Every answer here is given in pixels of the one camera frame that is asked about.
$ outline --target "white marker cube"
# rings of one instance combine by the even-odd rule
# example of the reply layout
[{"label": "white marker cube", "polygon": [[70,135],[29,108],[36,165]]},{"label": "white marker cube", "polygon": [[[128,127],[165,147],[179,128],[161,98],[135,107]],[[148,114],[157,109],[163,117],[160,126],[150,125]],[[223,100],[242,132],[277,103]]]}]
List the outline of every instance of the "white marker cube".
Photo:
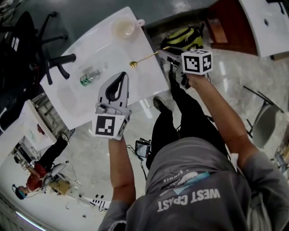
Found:
[{"label": "white marker cube", "polygon": [[197,49],[182,53],[182,69],[184,73],[203,75],[213,69],[211,51]]}]

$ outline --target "bottle label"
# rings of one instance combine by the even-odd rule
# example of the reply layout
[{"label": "bottle label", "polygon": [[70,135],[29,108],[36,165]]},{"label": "bottle label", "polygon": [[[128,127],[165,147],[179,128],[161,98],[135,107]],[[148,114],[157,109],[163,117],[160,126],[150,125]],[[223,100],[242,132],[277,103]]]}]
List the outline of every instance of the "bottle label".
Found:
[{"label": "bottle label", "polygon": [[91,82],[88,80],[87,75],[85,74],[84,76],[82,76],[80,78],[80,83],[82,84],[82,86],[87,86],[89,85]]}]

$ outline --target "white table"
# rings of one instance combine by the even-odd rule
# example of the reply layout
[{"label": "white table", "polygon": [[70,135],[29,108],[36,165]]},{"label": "white table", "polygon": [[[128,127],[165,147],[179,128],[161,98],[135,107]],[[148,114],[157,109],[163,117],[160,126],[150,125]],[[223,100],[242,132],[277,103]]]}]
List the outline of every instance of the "white table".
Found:
[{"label": "white table", "polygon": [[266,0],[239,2],[251,26],[260,57],[289,51],[289,18],[282,3],[285,14],[281,13],[278,3],[269,4]]},{"label": "white table", "polygon": [[[23,134],[36,151],[40,151],[41,149],[56,143],[56,138],[45,125],[30,100],[27,100],[24,103],[18,122],[22,128]],[[37,126],[43,130],[44,134],[38,131]]]},{"label": "white table", "polygon": [[[63,55],[76,54],[74,63],[63,65],[70,73],[68,80],[54,67],[50,70],[53,84],[48,85],[46,76],[41,81],[45,93],[69,129],[92,120],[99,88],[121,71],[126,71],[129,76],[128,104],[169,89],[154,56],[142,61],[136,68],[130,68],[129,62],[138,61],[152,54],[153,50],[141,28],[136,28],[128,40],[113,38],[112,22],[125,15],[136,20],[131,9],[125,7],[95,25],[64,52]],[[86,69],[99,66],[105,70],[101,78],[86,87],[80,85],[79,78]]]}]

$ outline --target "red shirt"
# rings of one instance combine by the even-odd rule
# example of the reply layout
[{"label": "red shirt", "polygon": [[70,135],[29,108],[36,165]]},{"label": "red shirt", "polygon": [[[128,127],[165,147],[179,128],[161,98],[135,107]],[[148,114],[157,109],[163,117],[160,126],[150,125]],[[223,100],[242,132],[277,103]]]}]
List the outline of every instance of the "red shirt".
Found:
[{"label": "red shirt", "polygon": [[[35,164],[34,170],[40,175],[40,178],[44,177],[47,174],[46,169],[42,167],[39,163]],[[27,179],[26,186],[29,188],[30,191],[35,191],[42,186],[42,181],[39,180],[37,176],[31,174]]]}]

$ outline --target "gray t-shirt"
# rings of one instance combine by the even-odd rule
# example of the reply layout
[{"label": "gray t-shirt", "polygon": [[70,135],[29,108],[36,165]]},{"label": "gray t-shirt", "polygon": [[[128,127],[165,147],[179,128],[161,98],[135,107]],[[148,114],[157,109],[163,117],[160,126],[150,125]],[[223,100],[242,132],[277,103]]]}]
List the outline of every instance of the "gray t-shirt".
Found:
[{"label": "gray t-shirt", "polygon": [[130,208],[112,201],[98,230],[281,231],[289,221],[288,183],[264,153],[236,172],[224,154],[199,138],[162,148],[145,191]]}]

